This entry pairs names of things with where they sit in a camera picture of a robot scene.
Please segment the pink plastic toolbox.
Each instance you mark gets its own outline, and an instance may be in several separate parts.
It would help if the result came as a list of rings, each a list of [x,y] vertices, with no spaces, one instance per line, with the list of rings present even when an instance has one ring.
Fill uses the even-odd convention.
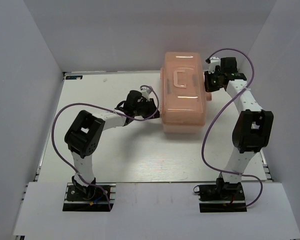
[[[196,134],[206,124],[208,101],[202,61],[196,52],[167,52],[160,70],[160,117],[169,134]]]

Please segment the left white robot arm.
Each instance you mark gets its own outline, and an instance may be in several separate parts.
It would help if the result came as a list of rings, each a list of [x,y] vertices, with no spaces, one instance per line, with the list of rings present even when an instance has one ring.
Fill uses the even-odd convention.
[[[153,89],[150,86],[141,86],[140,90],[131,90],[126,100],[120,102],[114,110],[94,116],[92,113],[81,110],[65,134],[64,141],[73,157],[75,175],[73,185],[84,199],[95,196],[96,178],[92,167],[92,154],[97,149],[104,131],[125,127],[142,117],[142,120],[157,119],[160,112],[150,97]]]

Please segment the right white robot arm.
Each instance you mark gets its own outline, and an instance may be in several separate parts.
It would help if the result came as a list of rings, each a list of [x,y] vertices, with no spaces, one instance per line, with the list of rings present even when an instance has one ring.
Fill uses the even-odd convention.
[[[250,160],[269,143],[274,115],[255,100],[246,76],[237,69],[235,57],[210,57],[206,60],[204,86],[208,93],[224,89],[238,111],[232,132],[233,151],[216,180],[214,193],[226,200],[240,191],[242,176]]]

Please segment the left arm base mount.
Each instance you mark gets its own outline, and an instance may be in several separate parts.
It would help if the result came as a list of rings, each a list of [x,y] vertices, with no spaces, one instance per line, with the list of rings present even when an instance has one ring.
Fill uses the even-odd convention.
[[[106,195],[99,188],[91,196],[84,196],[72,183],[68,183],[63,201],[63,212],[110,212]]]

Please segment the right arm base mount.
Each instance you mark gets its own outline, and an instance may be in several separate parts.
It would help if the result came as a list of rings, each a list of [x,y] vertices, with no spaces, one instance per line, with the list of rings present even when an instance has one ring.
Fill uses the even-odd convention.
[[[200,184],[193,188],[199,196],[201,213],[246,212],[247,205],[243,186],[240,182],[229,183],[218,177],[214,184]]]

